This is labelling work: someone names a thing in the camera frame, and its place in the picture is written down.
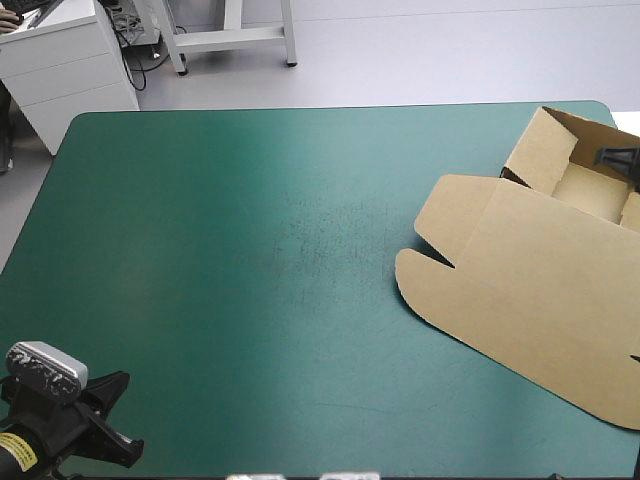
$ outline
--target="black clamp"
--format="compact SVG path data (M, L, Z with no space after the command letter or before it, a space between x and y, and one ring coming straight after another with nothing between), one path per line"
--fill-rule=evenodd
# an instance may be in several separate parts
M640 192L640 147L603 147L598 151L594 164L612 168Z
M129 440L106 423L127 389L129 374L116 372L89 380L78 398L68 404L46 398L16 377L8 377L1 384L0 398L10 410L0 428L13 425L32 432L52 462L76 455L131 467L141 457L142 440Z

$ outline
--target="green table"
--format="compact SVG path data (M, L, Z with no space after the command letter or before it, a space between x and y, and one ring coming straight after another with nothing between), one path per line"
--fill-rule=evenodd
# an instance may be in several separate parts
M135 476L629 476L638 434L396 289L436 180L497 175L536 106L83 115L0 277L0 351L40 339L129 371L112 421L147 441Z

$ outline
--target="metal frame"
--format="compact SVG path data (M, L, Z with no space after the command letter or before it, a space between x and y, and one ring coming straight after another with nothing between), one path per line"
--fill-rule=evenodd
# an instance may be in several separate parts
M284 45L287 65L298 64L293 31L291 0L280 0L282 26L242 28L243 0L225 0L224 29L209 32L180 33L176 30L173 14L167 0L151 0L173 66L181 75L187 70L185 54L216 52L242 48Z

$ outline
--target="cardboard box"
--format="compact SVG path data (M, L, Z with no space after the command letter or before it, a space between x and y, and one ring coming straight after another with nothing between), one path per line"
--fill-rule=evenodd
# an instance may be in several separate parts
M594 166L640 138L539 109L501 178L447 175L415 222L454 268L405 249L423 319L607 422L640 429L640 195Z

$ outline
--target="box flap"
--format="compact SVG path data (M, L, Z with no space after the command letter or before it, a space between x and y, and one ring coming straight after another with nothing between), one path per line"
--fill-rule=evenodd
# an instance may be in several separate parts
M636 232L502 179L455 269L403 250L396 278L429 323L591 414L640 429L638 251Z
M620 226L640 232L640 194L632 192L622 208Z
M497 184L490 177L441 177L416 218L416 232L455 263Z
M543 109L578 139L570 156L572 163L623 182L627 181L623 175L605 165L594 165L594 160L602 147L639 146L639 137L560 110L549 107Z
M551 195L562 178L578 139L539 108L516 144L505 168L534 190Z

